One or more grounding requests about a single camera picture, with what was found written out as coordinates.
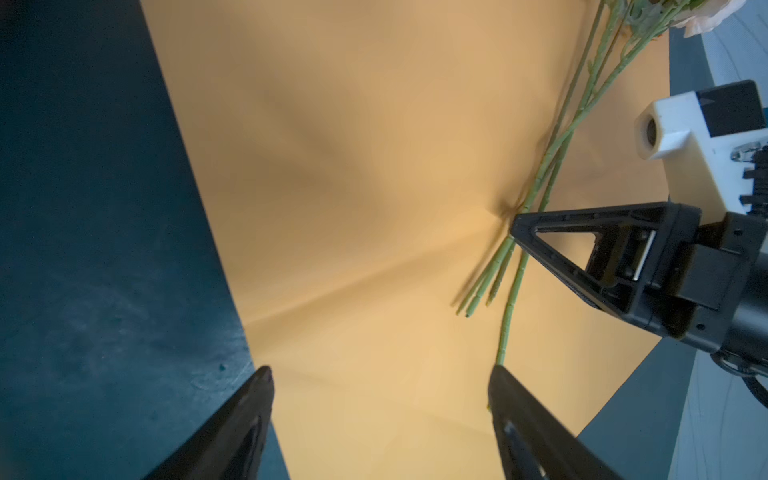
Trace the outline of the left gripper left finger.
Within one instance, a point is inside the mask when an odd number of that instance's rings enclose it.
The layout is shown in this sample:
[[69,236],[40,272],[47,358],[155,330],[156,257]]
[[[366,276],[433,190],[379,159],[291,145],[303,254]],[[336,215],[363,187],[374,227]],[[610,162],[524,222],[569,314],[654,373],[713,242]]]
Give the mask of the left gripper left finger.
[[275,386],[268,366],[244,384],[148,479],[255,479],[267,441]]

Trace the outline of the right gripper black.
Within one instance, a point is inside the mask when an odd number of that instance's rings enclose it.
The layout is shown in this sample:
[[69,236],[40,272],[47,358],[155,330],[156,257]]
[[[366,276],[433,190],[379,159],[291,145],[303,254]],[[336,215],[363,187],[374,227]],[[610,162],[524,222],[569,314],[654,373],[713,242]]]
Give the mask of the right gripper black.
[[[766,219],[729,212],[699,226],[698,208],[655,202],[521,214],[510,233],[588,305],[657,327],[734,375],[767,375]],[[551,233],[592,235],[586,266]]]

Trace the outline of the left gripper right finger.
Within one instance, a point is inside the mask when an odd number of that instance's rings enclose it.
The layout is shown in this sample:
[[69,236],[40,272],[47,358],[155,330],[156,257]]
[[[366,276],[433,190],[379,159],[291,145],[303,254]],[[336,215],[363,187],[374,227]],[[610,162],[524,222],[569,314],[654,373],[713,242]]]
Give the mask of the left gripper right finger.
[[505,367],[495,365],[489,410],[507,479],[618,479]]

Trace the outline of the pink fake flower spray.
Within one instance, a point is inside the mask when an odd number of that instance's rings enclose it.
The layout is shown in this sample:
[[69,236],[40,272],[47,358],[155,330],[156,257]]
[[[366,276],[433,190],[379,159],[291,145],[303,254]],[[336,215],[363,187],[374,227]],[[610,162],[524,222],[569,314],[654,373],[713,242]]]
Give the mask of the pink fake flower spray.
[[[702,1],[599,1],[586,43],[560,101],[543,152],[530,179],[512,203],[503,201],[496,210],[502,226],[523,213],[546,210],[577,128],[607,94],[619,75],[655,39],[675,23],[680,14],[691,13]],[[503,319],[515,310],[530,255],[505,234],[487,263],[472,274],[462,290],[456,314],[471,317],[482,301],[490,306],[501,291],[512,258],[520,250]]]

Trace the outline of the peach fake flower spray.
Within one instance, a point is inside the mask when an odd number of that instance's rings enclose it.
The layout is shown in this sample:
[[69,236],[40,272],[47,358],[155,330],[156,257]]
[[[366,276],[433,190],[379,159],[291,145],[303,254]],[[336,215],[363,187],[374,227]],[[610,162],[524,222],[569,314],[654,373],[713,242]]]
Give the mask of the peach fake flower spray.
[[598,78],[601,75],[602,68],[611,54],[616,37],[619,34],[620,27],[626,22],[626,16],[629,14],[629,7],[624,7],[621,13],[612,14],[605,26],[600,43],[597,47],[595,58],[591,62],[589,79],[584,92],[577,106],[574,119],[566,127],[562,128],[561,123],[565,118],[567,107],[571,102],[573,90],[576,87],[579,76],[588,63],[587,57],[590,53],[594,35],[599,26],[600,14],[597,14],[590,31],[587,44],[582,52],[582,57],[577,66],[569,90],[566,93],[566,99],[563,101],[558,118],[555,122],[551,138],[548,141],[545,151],[539,165],[539,170],[529,188],[526,199],[520,209],[522,213],[527,213],[532,208],[534,201],[540,197],[539,209],[544,210],[549,202],[551,191],[556,183],[562,161],[568,151],[573,134],[591,109],[597,104],[601,96],[607,91],[616,77],[629,65],[639,52],[650,43],[651,39],[664,33],[671,27],[682,28],[685,30],[686,38],[709,32],[719,26],[726,18],[738,11],[744,3],[742,1],[674,1],[671,9],[677,15],[672,17],[670,14],[663,14],[661,21],[657,24],[652,34],[642,34],[637,41],[631,40],[629,45],[632,47],[628,54],[623,53],[621,60],[614,71],[606,79],[603,86],[596,88]]

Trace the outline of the orange wrapping paper sheet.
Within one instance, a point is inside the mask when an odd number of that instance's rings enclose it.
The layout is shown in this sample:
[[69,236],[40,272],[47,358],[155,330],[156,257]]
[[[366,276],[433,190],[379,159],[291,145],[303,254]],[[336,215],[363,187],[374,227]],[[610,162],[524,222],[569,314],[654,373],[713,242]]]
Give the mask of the orange wrapping paper sheet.
[[146,1],[294,479],[499,479],[505,300],[456,314],[593,1]]

